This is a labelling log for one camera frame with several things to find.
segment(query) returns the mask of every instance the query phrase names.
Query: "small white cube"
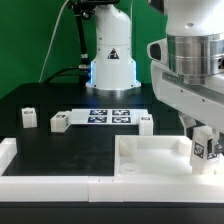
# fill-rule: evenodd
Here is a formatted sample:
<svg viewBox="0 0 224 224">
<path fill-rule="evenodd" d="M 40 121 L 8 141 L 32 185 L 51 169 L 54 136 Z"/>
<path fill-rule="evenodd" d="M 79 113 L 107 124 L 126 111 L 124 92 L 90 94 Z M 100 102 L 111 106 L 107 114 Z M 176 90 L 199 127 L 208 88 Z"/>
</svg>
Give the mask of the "small white cube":
<svg viewBox="0 0 224 224">
<path fill-rule="evenodd" d="M 71 125 L 71 111 L 59 111 L 51 118 L 51 132 L 64 133 Z"/>
<path fill-rule="evenodd" d="M 35 108 L 23 108 L 22 109 L 23 128 L 36 128 L 37 127 L 37 115 Z"/>
<path fill-rule="evenodd" d="M 152 119 L 151 114 L 140 115 L 139 135 L 140 136 L 152 136 L 153 135 L 153 119 Z"/>
</svg>

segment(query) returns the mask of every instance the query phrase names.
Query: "white platform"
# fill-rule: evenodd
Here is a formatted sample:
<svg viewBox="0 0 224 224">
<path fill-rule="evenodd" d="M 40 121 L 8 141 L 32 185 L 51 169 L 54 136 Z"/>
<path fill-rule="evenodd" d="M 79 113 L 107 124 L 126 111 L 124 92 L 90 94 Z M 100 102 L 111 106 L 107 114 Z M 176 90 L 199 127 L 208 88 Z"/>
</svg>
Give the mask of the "white platform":
<svg viewBox="0 0 224 224">
<path fill-rule="evenodd" d="M 122 138 L 134 147 L 121 155 Z M 114 176 L 2 176 L 0 201 L 224 203 L 223 172 L 192 175 L 189 157 L 178 154 L 180 138 L 116 136 Z"/>
<path fill-rule="evenodd" d="M 73 109 L 71 124 L 138 125 L 146 109 Z"/>
</svg>

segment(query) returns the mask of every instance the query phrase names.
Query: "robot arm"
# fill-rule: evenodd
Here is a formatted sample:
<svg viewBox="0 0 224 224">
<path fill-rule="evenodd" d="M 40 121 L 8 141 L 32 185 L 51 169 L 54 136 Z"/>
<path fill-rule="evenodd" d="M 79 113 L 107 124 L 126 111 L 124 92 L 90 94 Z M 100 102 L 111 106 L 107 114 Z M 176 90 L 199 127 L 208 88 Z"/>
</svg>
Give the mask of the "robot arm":
<svg viewBox="0 0 224 224">
<path fill-rule="evenodd" d="M 155 2 L 149 4 L 167 12 L 168 21 L 166 38 L 148 45 L 153 89 L 159 100 L 181 112 L 185 128 L 193 128 L 191 163 L 206 172 L 224 148 L 224 1 Z M 163 57 L 154 57 L 155 46 Z M 194 119 L 207 126 L 186 122 Z"/>
<path fill-rule="evenodd" d="M 131 57 L 131 20 L 113 5 L 119 0 L 70 1 L 69 8 L 76 15 L 82 49 L 82 61 L 89 62 L 82 19 L 95 14 L 97 55 L 91 62 L 91 78 L 86 83 L 88 92 L 121 97 L 138 91 L 136 63 Z"/>
</svg>

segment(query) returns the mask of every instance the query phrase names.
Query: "green backdrop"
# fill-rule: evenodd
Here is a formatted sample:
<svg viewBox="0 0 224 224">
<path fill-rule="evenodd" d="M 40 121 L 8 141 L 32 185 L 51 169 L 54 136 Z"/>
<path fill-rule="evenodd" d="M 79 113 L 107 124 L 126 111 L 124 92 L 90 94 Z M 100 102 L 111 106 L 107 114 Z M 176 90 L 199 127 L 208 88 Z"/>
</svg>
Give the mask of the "green backdrop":
<svg viewBox="0 0 224 224">
<path fill-rule="evenodd" d="M 64 0 L 0 1 L 0 98 L 15 87 L 38 82 L 53 28 Z M 131 0 L 121 0 L 117 7 L 130 15 Z M 152 10 L 146 0 L 133 0 L 133 58 L 137 78 L 151 82 L 150 59 L 146 46 L 165 36 L 166 17 Z M 91 59 L 95 56 L 95 21 L 84 22 Z M 59 69 L 80 62 L 79 40 L 73 12 L 62 16 L 44 79 Z"/>
</svg>

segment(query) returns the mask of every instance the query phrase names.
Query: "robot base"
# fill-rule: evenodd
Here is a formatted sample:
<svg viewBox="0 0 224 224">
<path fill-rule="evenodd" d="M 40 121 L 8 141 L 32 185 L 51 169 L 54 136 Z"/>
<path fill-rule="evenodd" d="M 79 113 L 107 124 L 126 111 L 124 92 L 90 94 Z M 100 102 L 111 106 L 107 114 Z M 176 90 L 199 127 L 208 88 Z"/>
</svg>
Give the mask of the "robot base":
<svg viewBox="0 0 224 224">
<path fill-rule="evenodd" d="M 120 98 L 127 95 L 140 93 L 141 83 L 136 81 L 136 85 L 130 89 L 106 90 L 106 89 L 98 89 L 88 82 L 86 83 L 86 91 L 88 93 L 92 93 L 99 96 Z"/>
</svg>

